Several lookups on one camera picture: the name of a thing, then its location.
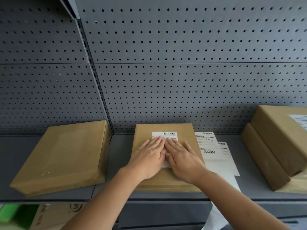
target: person's right hand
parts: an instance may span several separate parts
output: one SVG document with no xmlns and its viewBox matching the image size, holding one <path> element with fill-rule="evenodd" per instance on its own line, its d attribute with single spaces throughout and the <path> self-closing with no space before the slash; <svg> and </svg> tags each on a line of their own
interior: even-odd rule
<svg viewBox="0 0 307 230">
<path fill-rule="evenodd" d="M 209 170 L 185 141 L 187 150 L 177 141 L 167 138 L 165 141 L 166 159 L 174 174 L 186 183 L 196 185 Z"/>
</svg>

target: gray shelf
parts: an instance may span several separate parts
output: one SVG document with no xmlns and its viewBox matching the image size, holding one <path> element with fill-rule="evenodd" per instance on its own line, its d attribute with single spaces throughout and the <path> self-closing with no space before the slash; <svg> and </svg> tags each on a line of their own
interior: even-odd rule
<svg viewBox="0 0 307 230">
<path fill-rule="evenodd" d="M 113 135 L 106 183 L 95 186 L 95 196 L 125 166 L 131 155 L 134 135 Z M 236 180 L 243 194 L 254 201 L 307 201 L 307 195 L 273 192 L 240 139 L 240 135 L 216 135 L 218 141 L 227 142 L 240 177 Z M 128 199 L 133 201 L 209 201 L 203 193 L 133 192 Z"/>
<path fill-rule="evenodd" d="M 85 202 L 91 199 L 94 185 L 25 197 L 24 194 L 9 187 L 9 184 L 26 161 L 41 136 L 2 136 L 0 137 L 0 203 L 6 202 Z"/>
</svg>

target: cardboard box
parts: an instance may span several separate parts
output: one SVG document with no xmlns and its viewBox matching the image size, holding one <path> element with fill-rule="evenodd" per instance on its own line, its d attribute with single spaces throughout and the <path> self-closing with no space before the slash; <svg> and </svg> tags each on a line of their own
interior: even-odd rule
<svg viewBox="0 0 307 230">
<path fill-rule="evenodd" d="M 152 137 L 152 132 L 177 132 L 178 141 L 184 145 L 188 141 L 196 155 L 204 161 L 198 142 L 190 123 L 165 123 L 165 124 L 136 124 L 132 154 L 147 140 Z M 201 192 L 196 186 L 180 180 L 171 168 L 161 168 L 152 178 L 142 181 L 136 191 L 175 191 L 175 192 Z"/>
<path fill-rule="evenodd" d="M 241 139 L 273 191 L 307 194 L 307 180 L 286 173 L 252 124 L 246 125 Z"/>
<path fill-rule="evenodd" d="M 10 184 L 27 196 L 105 182 L 105 120 L 49 127 Z"/>
<path fill-rule="evenodd" d="M 60 230 L 84 204 L 52 203 L 39 205 L 30 230 Z"/>
<path fill-rule="evenodd" d="M 307 121 L 299 124 L 290 115 L 307 120 L 307 108 L 260 105 L 251 124 L 292 177 L 307 169 Z"/>
</svg>

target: barcode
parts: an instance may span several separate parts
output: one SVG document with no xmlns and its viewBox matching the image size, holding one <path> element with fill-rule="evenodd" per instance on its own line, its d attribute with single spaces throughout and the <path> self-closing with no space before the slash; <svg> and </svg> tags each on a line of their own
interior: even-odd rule
<svg viewBox="0 0 307 230">
<path fill-rule="evenodd" d="M 204 150 L 204 153 L 211 153 L 211 154 L 215 154 L 214 150 Z"/>
</svg>

